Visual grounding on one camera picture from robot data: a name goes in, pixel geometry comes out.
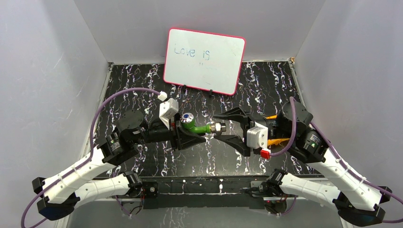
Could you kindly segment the silver hex nut fitting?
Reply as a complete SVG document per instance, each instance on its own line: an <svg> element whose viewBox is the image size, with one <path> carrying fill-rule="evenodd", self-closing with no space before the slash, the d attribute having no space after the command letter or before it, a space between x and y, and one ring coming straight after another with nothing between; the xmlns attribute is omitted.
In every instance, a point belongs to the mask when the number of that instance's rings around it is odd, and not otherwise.
<svg viewBox="0 0 403 228"><path fill-rule="evenodd" d="M221 135L223 132L226 132L226 130L227 130L226 124L224 122L212 123L212 124L209 124L209 126L210 126L211 133L216 134L216 135Z"/></svg>

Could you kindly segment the green water faucet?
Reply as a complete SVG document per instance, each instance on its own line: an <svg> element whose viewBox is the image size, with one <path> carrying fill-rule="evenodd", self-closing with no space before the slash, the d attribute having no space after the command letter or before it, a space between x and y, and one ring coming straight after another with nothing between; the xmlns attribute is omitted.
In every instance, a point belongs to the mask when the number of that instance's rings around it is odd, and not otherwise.
<svg viewBox="0 0 403 228"><path fill-rule="evenodd" d="M196 126L195 117L192 113L184 113L180 117L181 126L195 134L211 133L211 127L209 125Z"/></svg>

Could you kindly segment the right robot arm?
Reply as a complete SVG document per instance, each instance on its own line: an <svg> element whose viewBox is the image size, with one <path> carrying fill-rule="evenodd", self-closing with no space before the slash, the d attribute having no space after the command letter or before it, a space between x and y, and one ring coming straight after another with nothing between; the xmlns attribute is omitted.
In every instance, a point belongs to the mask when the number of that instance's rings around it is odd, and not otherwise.
<svg viewBox="0 0 403 228"><path fill-rule="evenodd" d="M243 193L252 197L303 197L336 211L343 220L358 227L384 223L385 211L381 204L390 200L391 190L386 186L372 186L351 168L312 124L313 115L293 97L275 116L253 118L237 107L214 117L240 124L242 136L220 135L217 140L243 156L254 153L270 159L276 156L270 147L287 142L279 154L288 152L330 182L320 184L276 169L265 181L253 181L250 187L243 188Z"/></svg>

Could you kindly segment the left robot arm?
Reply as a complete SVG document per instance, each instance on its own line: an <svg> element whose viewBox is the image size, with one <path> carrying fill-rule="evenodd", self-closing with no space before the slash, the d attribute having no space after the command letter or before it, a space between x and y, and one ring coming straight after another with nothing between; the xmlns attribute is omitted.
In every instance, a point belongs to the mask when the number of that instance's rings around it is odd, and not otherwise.
<svg viewBox="0 0 403 228"><path fill-rule="evenodd" d="M170 141L173 149L183 150L205 142L205 134L213 125L196 126L193 114L174 111L167 124L161 120L147 123L140 111L125 112L115 129L87 155L71 167L50 178L38 177L32 186L40 195L38 212L49 220L61 219L79 206L94 200L117 195L136 198L144 193L144 185L133 171L96 181L95 177L133 158L137 146Z"/></svg>

